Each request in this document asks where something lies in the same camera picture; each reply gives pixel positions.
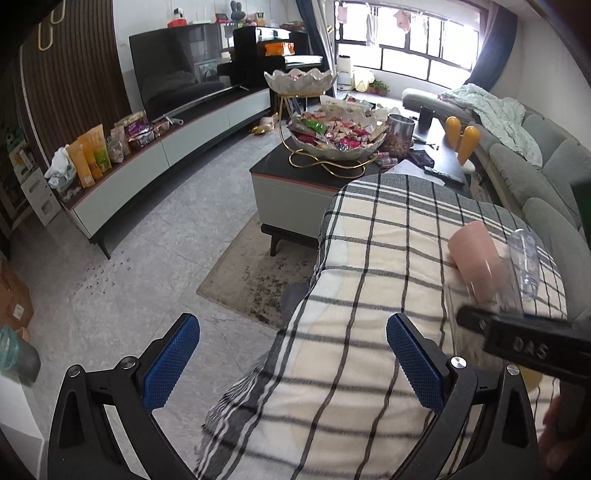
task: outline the human hand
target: human hand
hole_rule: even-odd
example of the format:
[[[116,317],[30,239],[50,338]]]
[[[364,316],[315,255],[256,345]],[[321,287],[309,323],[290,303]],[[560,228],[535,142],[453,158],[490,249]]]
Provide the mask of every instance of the human hand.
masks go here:
[[[557,433],[558,414],[562,403],[562,396],[558,396],[551,404],[544,416],[545,429],[538,440],[538,450],[544,469],[556,472],[576,448],[580,438],[561,440]]]

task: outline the tile floor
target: tile floor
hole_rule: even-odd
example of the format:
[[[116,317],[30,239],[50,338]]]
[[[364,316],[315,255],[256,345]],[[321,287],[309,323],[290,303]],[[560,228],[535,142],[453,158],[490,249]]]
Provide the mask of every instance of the tile floor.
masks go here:
[[[200,320],[202,341],[167,406],[154,414],[183,460],[194,466],[207,410],[275,336],[196,290],[256,212],[248,169],[279,142],[276,132],[241,132],[177,170],[113,226],[107,241],[111,260],[65,212],[47,228],[29,218],[15,232],[11,261],[31,290],[31,343],[43,363],[25,393],[46,437],[67,367],[112,368],[125,355],[139,355],[180,313],[190,312]],[[109,414],[130,467],[145,476],[116,413]]]

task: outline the cardboard box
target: cardboard box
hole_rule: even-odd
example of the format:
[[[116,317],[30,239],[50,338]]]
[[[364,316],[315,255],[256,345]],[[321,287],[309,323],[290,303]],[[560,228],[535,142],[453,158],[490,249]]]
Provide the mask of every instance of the cardboard box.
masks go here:
[[[33,304],[28,287],[17,277],[6,260],[0,265],[0,323],[13,330],[29,325]]]

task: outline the window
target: window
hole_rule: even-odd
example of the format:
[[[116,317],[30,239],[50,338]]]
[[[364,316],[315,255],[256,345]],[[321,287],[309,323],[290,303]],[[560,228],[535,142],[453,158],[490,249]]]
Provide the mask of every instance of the window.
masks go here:
[[[429,59],[399,50],[384,49],[382,70],[427,80]]]
[[[406,33],[400,28],[392,27],[393,25],[396,25],[394,14],[397,11],[398,10],[395,8],[378,8],[378,43],[380,45],[404,48],[404,44],[406,43]]]
[[[457,88],[470,76],[478,57],[478,32],[431,14],[412,14],[410,31],[397,27],[398,8],[343,0],[347,23],[336,23],[338,55],[348,55],[355,66],[401,73]],[[367,16],[378,12],[379,47],[367,47]]]
[[[338,55],[348,55],[351,63],[358,67],[378,69],[382,64],[382,49],[379,47],[340,43]]]

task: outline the blanket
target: blanket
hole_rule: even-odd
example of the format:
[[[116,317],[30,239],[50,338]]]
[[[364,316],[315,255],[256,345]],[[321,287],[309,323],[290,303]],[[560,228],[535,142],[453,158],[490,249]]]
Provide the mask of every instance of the blanket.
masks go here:
[[[525,107],[513,98],[497,98],[473,83],[462,85],[440,95],[442,100],[461,108],[469,108],[480,116],[482,126],[503,145],[522,155],[534,167],[542,167],[540,147],[521,126]]]
[[[443,284],[457,271],[447,241],[474,220],[500,251],[514,229],[528,228],[501,207],[415,177],[369,176],[344,187],[324,216],[309,292],[266,360],[209,411],[197,478],[390,478],[433,415],[391,352],[386,321],[405,312],[452,352]],[[556,264],[541,243],[538,251],[540,288],[526,309],[565,317]],[[539,432],[557,393],[558,382],[544,377],[530,394]],[[465,449],[477,414],[457,448]]]

